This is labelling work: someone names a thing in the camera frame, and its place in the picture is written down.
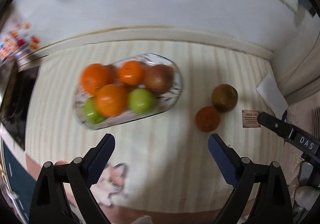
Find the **green apple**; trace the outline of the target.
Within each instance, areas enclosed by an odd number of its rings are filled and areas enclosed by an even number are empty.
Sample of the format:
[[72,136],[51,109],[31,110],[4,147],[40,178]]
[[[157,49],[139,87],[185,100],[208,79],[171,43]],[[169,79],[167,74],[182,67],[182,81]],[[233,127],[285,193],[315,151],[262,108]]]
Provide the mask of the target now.
[[135,113],[150,112],[155,104],[154,95],[146,88],[136,88],[128,95],[128,108]]
[[105,120],[105,117],[95,107],[95,97],[90,97],[85,101],[82,111],[86,117],[86,121],[91,124],[100,124]]

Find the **dark orange persimmon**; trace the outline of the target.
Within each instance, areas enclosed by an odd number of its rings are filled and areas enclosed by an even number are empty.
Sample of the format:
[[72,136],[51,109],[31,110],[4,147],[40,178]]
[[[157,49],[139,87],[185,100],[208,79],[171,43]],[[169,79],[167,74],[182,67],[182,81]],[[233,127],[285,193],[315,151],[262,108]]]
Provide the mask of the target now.
[[215,107],[206,106],[197,112],[195,123],[199,130],[203,132],[212,132],[219,127],[221,116]]

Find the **orange tangerine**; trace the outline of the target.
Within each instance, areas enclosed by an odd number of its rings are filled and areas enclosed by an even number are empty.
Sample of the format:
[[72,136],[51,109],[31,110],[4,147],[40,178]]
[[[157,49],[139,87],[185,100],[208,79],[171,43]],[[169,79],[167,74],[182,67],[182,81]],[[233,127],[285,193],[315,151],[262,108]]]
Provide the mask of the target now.
[[117,117],[127,110],[128,92],[123,85],[108,84],[97,90],[95,106],[104,117]]

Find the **brown green round fruit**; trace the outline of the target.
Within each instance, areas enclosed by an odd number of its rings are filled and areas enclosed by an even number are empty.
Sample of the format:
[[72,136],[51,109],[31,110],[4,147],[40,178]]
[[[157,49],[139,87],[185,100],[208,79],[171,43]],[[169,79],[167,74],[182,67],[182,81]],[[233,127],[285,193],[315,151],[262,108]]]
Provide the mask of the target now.
[[221,84],[213,89],[211,101],[219,113],[228,113],[238,103],[238,92],[229,84]]

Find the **large orange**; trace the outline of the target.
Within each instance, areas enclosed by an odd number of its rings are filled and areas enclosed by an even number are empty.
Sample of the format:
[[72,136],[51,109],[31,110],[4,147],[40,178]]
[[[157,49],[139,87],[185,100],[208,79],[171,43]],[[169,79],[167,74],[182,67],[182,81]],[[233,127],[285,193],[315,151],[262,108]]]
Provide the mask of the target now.
[[86,66],[80,75],[80,85],[84,91],[96,96],[97,91],[105,85],[114,83],[114,69],[100,63]]

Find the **small orange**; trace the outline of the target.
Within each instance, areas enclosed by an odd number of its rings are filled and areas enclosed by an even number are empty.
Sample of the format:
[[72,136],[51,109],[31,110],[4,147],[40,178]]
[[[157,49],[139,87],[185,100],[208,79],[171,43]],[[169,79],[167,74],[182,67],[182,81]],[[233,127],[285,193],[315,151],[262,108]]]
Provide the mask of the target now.
[[130,60],[123,63],[117,71],[120,82],[129,86],[138,86],[142,84],[145,69],[141,62]]

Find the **brown red apple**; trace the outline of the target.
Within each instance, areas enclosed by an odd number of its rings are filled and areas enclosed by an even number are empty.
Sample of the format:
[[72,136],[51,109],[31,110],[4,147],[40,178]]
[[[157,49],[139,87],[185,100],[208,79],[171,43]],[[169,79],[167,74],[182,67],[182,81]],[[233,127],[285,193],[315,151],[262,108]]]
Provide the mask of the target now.
[[169,91],[174,82],[174,70],[168,65],[155,65],[146,69],[143,83],[154,94]]

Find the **small brown card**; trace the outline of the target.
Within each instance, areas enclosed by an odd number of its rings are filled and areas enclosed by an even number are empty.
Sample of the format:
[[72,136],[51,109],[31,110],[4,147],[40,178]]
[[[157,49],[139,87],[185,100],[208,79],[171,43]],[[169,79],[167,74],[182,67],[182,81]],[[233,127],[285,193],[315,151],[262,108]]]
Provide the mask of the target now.
[[242,126],[243,128],[260,128],[258,116],[260,111],[257,110],[242,110]]

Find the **white paper sheet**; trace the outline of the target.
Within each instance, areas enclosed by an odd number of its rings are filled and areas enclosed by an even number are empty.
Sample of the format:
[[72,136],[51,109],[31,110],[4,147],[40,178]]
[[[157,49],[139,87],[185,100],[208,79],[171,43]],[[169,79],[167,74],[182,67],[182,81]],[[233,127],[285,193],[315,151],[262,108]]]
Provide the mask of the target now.
[[257,92],[263,98],[267,106],[273,111],[277,119],[282,119],[284,113],[289,108],[288,103],[281,94],[276,81],[267,74],[256,87]]

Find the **striped cat table mat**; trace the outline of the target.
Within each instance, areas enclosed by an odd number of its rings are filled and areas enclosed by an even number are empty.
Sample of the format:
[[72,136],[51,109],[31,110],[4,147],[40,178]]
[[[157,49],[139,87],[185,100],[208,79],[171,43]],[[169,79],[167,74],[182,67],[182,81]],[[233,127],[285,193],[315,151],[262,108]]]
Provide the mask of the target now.
[[[174,61],[183,78],[182,94],[166,113],[107,129],[91,131],[76,120],[73,96],[80,73],[92,63],[109,64],[143,53]],[[116,139],[110,159],[122,193],[95,191],[111,221],[129,223],[150,214],[155,223],[207,222],[232,188],[224,181],[208,151],[208,134],[195,125],[199,109],[210,104],[212,90],[232,85],[239,94],[236,108],[222,117],[217,133],[240,156],[269,164],[280,161],[284,142],[266,128],[244,128],[243,110],[269,112],[256,91],[272,73],[270,63],[225,48],[171,41],[101,43],[61,50],[45,57],[27,117],[25,160],[37,178],[44,162],[69,162],[83,156],[106,133]]]

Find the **floral oval ceramic plate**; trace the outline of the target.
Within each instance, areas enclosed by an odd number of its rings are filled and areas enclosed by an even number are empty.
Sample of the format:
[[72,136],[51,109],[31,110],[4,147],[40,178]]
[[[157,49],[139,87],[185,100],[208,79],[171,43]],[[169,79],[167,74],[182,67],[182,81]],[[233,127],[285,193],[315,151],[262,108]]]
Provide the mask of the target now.
[[114,83],[113,84],[123,85],[126,88],[128,95],[132,90],[134,90],[136,88],[146,88],[143,82],[142,82],[142,84],[140,84],[138,86],[129,86],[129,85],[123,84],[118,79],[118,76],[117,76],[118,69],[120,68],[120,66],[123,63],[125,63],[126,61],[130,61],[130,60],[135,60],[135,61],[141,62],[144,66],[145,72],[148,67],[159,65],[159,64],[168,65],[168,66],[172,67],[174,70],[174,82],[172,84],[171,89],[164,94],[154,94],[150,91],[156,99],[155,107],[150,112],[135,113],[135,112],[129,110],[128,99],[127,99],[127,110],[124,113],[122,113],[121,115],[119,115],[117,117],[105,117],[105,120],[102,123],[94,125],[94,124],[91,124],[86,121],[86,117],[82,111],[82,107],[84,106],[84,103],[88,98],[95,97],[95,96],[88,94],[86,91],[83,90],[83,88],[79,84],[78,87],[76,88],[76,91],[75,91],[74,105],[73,105],[75,115],[76,115],[79,123],[83,124],[84,126],[86,126],[89,129],[99,130],[99,129],[107,128],[107,127],[114,126],[114,125],[119,125],[119,124],[123,124],[123,123],[136,121],[136,120],[146,118],[149,116],[154,116],[159,113],[163,113],[167,110],[170,110],[175,105],[175,103],[177,102],[177,100],[180,97],[182,87],[183,87],[182,76],[181,76],[180,71],[178,70],[178,67],[176,66],[176,64],[163,56],[160,56],[157,54],[152,54],[152,53],[144,53],[144,54],[133,56],[133,57],[130,57],[127,59],[123,59],[123,60],[111,63],[109,65],[106,65],[106,66],[110,66],[114,69]]

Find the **black induction cooktop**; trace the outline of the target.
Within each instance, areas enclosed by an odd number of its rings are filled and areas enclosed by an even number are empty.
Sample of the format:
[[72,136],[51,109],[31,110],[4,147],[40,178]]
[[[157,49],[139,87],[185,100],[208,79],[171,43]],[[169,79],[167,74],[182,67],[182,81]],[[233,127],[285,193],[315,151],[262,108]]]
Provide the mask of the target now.
[[39,68],[37,66],[18,72],[9,111],[4,119],[2,119],[5,129],[23,151],[25,150],[28,108]]

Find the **black plug charger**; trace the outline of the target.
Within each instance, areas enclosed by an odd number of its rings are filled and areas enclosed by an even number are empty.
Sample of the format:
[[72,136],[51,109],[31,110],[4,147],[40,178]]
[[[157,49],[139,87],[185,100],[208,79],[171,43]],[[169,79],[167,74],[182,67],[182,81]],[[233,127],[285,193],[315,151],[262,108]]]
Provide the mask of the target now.
[[309,0],[298,0],[298,6],[305,9],[312,17],[315,16],[316,10]]

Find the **colourful wall stickers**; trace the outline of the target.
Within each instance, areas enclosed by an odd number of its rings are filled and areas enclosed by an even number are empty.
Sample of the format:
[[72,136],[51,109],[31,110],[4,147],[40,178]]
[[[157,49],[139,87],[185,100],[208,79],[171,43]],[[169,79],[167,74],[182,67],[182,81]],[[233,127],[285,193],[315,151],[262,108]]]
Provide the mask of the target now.
[[39,49],[40,45],[41,40],[30,22],[17,15],[11,16],[1,30],[1,61],[11,55],[17,60],[23,59]]

